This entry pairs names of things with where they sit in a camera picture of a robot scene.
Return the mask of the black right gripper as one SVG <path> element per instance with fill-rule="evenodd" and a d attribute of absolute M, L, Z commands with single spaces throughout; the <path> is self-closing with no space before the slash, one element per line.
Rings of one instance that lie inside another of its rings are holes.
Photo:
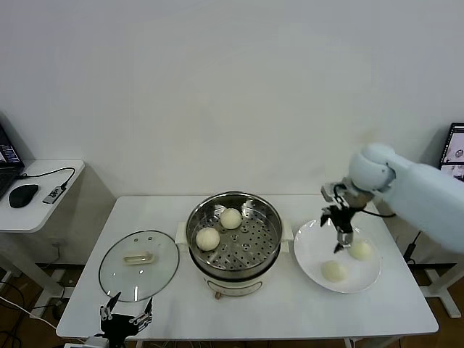
<path fill-rule="evenodd" d="M 353 242 L 352 218 L 357 214 L 357 209 L 351 207 L 328 207 L 329 213 L 323 213 L 320 217 L 320 227 L 323 227 L 329 220 L 332 221 L 337 233 L 337 244 L 334 253 L 343 249 L 350 248 Z"/>

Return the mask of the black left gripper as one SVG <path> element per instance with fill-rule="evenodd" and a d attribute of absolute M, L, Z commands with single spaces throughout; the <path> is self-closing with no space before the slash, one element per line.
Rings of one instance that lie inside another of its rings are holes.
<path fill-rule="evenodd" d="M 144 311 L 137 317 L 121 314 L 112 315 L 112 310 L 117 304 L 120 295 L 120 292 L 116 293 L 105 306 L 100 307 L 100 328 L 104 337 L 135 336 L 139 328 L 146 328 L 152 322 L 152 299 L 149 300 Z"/>

